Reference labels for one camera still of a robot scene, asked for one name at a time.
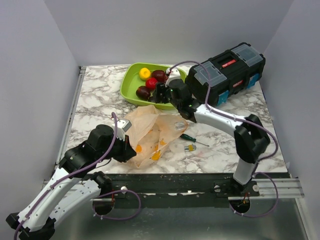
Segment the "red fake pomegranate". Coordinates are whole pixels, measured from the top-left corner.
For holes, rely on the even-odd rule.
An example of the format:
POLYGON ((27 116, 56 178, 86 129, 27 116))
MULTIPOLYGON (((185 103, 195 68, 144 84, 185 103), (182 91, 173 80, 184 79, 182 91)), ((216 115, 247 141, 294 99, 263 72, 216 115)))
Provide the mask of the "red fake pomegranate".
POLYGON ((156 88, 158 81, 156 78, 151 77, 145 82, 145 86, 148 88, 149 91, 153 92, 156 88))

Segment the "dark brown fake pepper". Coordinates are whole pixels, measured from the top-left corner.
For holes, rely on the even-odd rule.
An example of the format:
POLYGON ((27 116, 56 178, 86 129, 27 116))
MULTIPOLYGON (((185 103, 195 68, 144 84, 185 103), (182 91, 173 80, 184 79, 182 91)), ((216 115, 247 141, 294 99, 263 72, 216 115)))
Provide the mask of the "dark brown fake pepper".
POLYGON ((144 101, 148 101, 150 96, 151 96, 151 92, 150 90, 146 87, 146 86, 139 86, 135 92, 136 96, 144 101))

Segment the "yellow fake banana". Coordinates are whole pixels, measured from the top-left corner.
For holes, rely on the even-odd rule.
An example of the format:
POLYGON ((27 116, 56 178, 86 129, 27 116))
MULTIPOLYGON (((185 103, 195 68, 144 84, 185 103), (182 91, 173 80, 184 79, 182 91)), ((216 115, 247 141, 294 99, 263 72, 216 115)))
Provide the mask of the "yellow fake banana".
POLYGON ((141 80, 146 81, 151 78, 152 73, 148 68, 143 67, 139 70, 138 75, 141 80))

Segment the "orange plastic bag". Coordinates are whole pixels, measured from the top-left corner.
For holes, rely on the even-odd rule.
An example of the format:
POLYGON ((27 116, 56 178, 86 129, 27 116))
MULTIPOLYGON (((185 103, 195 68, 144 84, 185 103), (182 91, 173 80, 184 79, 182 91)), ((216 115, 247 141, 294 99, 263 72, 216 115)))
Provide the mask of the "orange plastic bag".
POLYGON ((188 128, 180 115, 161 112, 153 105, 139 106, 124 118, 131 122, 126 134, 136 156, 127 163, 134 169, 144 169, 157 162, 169 144, 188 128))

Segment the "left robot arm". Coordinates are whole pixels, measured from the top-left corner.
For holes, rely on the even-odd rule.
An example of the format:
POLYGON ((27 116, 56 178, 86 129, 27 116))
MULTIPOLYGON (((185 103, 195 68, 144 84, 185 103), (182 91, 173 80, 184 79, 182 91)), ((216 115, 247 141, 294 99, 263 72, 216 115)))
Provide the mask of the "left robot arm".
POLYGON ((24 210, 6 218, 8 225, 15 230, 14 239, 49 240, 56 227, 82 204, 112 193, 112 181, 101 171, 90 175, 75 192, 69 191, 99 162, 114 159, 125 163, 136 156, 126 134, 131 125, 126 119, 118 120, 112 126, 97 125, 87 140, 67 150, 37 197, 24 210))

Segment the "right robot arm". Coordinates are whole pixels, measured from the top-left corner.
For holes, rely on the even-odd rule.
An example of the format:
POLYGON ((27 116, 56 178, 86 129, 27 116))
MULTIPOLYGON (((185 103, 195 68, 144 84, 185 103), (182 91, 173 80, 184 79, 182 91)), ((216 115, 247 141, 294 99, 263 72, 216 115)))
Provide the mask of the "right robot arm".
POLYGON ((174 79, 168 85, 158 82, 153 97, 156 103, 171 103, 184 119, 211 126, 234 138, 239 161, 230 191, 236 196, 247 192, 258 159, 270 144, 260 119, 253 114, 247 117, 232 115, 202 104, 192 97, 182 79, 174 79))

